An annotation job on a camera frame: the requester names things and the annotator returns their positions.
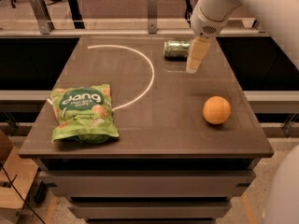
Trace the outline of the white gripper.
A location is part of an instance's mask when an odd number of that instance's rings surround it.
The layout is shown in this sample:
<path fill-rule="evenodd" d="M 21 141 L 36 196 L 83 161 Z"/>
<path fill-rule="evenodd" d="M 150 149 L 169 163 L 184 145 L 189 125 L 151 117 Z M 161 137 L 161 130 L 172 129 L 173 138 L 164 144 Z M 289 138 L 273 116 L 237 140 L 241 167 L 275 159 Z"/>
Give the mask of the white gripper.
<path fill-rule="evenodd" d="M 191 16 L 191 28 L 196 36 L 189 46 L 186 72 L 194 74 L 206 57 L 210 48 L 210 37 L 217 36 L 227 24 L 228 19 L 223 17 L 215 7 L 207 7 L 198 2 Z"/>

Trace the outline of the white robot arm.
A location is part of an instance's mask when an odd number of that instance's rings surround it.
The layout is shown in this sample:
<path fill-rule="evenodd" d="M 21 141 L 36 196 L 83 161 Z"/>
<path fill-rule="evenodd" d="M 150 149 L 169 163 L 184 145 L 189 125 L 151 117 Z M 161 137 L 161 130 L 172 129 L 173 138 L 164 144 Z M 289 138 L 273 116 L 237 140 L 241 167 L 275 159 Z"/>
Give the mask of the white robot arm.
<path fill-rule="evenodd" d="M 198 0 L 191 16 L 193 32 L 218 35 L 241 5 L 299 68 L 299 0 Z M 299 146 L 289 151 L 274 175 L 263 224 L 299 224 Z"/>

